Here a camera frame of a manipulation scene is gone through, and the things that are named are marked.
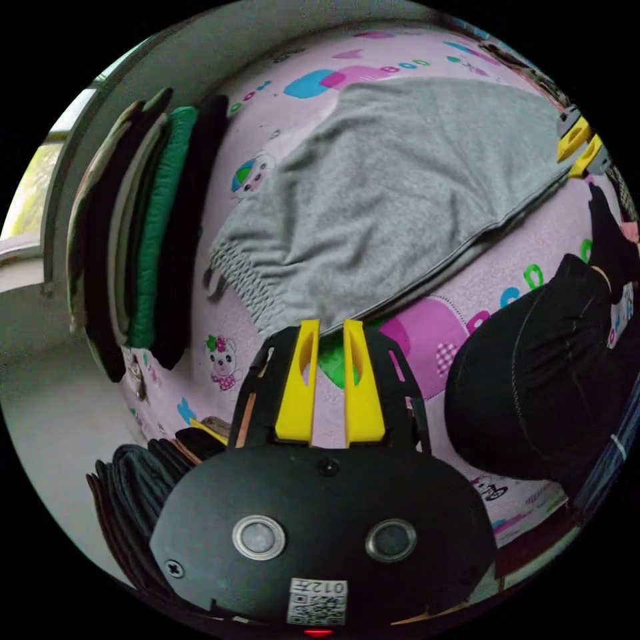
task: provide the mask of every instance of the screw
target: screw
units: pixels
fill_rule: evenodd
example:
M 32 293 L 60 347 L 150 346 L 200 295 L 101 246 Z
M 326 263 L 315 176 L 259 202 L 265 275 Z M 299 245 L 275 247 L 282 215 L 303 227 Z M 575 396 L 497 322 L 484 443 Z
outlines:
M 165 562 L 165 570 L 172 578 L 182 578 L 185 574 L 185 570 L 180 564 L 180 562 L 176 562 L 175 560 L 167 560 Z
M 333 460 L 332 458 L 322 458 L 320 462 L 318 462 L 318 471 L 320 475 L 324 475 L 327 478 L 335 475 L 340 470 L 340 464 L 338 464 L 338 460 Z

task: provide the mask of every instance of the green fabric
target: green fabric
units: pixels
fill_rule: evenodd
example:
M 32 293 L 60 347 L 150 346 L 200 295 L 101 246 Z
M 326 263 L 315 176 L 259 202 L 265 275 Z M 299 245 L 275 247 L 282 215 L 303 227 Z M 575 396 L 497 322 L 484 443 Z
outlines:
M 367 327 L 378 329 L 387 318 L 378 319 L 368 323 Z M 318 344 L 318 367 L 333 382 L 336 387 L 344 391 L 345 389 L 345 348 L 344 338 L 341 332 L 332 333 L 320 339 Z M 356 383 L 358 374 L 353 368 L 353 375 Z
M 151 200 L 151 192 L 153 190 L 153 182 L 155 180 L 156 170 L 160 164 L 162 152 L 167 146 L 169 139 L 169 128 L 164 127 L 160 134 L 159 140 L 156 142 L 148 160 L 145 170 L 140 180 L 140 186 L 135 198 L 135 208 L 133 218 L 131 220 L 131 230 L 129 231 L 129 244 L 127 245 L 127 314 L 131 318 L 135 314 L 135 305 L 138 291 L 138 249 L 140 248 L 140 240 L 142 238 L 142 230 L 145 224 L 149 202 Z
M 156 170 L 138 250 L 136 306 L 128 336 L 128 346 L 135 349 L 149 349 L 155 340 L 155 299 L 162 241 L 197 119 L 195 107 L 180 107 L 170 114 L 167 122 L 169 140 Z

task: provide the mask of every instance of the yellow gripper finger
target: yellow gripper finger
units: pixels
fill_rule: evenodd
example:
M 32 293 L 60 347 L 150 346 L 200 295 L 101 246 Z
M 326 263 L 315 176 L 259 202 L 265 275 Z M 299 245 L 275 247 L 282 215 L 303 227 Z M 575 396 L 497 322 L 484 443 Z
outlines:
M 303 320 L 275 423 L 278 440 L 311 444 L 319 339 L 320 320 Z M 307 366 L 308 383 L 304 379 Z
M 562 162 L 575 153 L 582 144 L 591 136 L 589 123 L 583 116 L 578 118 L 578 122 L 568 130 L 568 132 L 558 140 L 557 162 Z
M 220 435 L 219 433 L 216 433 L 213 429 L 208 428 L 207 426 L 202 424 L 202 422 L 198 422 L 198 420 L 196 420 L 195 418 L 191 418 L 191 420 L 189 421 L 189 424 L 192 427 L 195 427 L 196 429 L 206 431 L 209 435 L 213 436 L 216 440 L 220 440 L 220 442 L 222 442 L 224 446 L 226 447 L 229 446 L 229 438 L 227 438 L 224 435 Z
M 597 155 L 598 151 L 602 148 L 602 140 L 599 135 L 594 135 L 589 146 L 585 149 L 585 152 L 575 161 L 572 166 L 569 177 L 570 178 L 582 178 L 588 166 Z
M 345 320 L 343 330 L 346 444 L 380 442 L 385 436 L 385 423 L 363 324 Z

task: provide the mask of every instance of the white wall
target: white wall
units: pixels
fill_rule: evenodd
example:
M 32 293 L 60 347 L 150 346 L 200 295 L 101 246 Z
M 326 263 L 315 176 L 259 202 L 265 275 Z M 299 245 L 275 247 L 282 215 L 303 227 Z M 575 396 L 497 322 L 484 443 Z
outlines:
M 93 154 L 131 102 L 171 86 L 175 94 L 170 108 L 192 104 L 212 85 L 294 37 L 368 19 L 433 20 L 436 13 L 401 0 L 243 0 L 202 16 L 158 44 L 100 106 L 71 160 L 53 212 L 54 299 L 43 302 L 39 287 L 0 293 L 0 363 L 69 339 L 65 252 L 71 204 Z
M 46 508 L 90 560 L 127 582 L 100 530 L 85 474 L 144 440 L 121 392 L 80 342 L 0 367 L 0 405 L 20 462 Z

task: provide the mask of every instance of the bed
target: bed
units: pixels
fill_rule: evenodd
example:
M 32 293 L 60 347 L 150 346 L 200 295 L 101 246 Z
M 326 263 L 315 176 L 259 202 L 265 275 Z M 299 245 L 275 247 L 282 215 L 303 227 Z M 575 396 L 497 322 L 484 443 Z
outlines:
M 261 345 L 235 292 L 228 289 L 214 299 L 216 282 L 205 284 L 201 277 L 209 246 L 226 217 L 331 113 L 342 88 L 401 76 L 473 77 L 539 91 L 473 39 L 412 23 L 349 25 L 290 42 L 220 88 L 229 96 L 231 124 L 209 184 L 192 308 L 185 309 L 191 314 L 191 348 L 172 371 L 162 369 L 148 351 L 133 349 L 144 380 L 143 398 L 136 396 L 131 372 L 121 383 L 147 438 L 172 437 L 192 419 L 231 422 L 243 376 Z M 606 177 L 594 180 L 620 220 L 613 186 Z M 380 328 L 400 344 L 423 392 L 433 454 L 474 484 L 485 501 L 498 547 L 540 524 L 567 499 L 557 484 L 492 477 L 455 454 L 443 418 L 447 372 L 462 342 L 496 310 L 548 281 L 565 253 L 588 258 L 589 198 L 584 181 L 570 180 L 506 239 Z M 632 312 L 633 289 L 628 285 L 611 310 L 610 346 Z M 345 446 L 338 378 L 335 366 L 319 372 L 313 428 L 318 447 Z

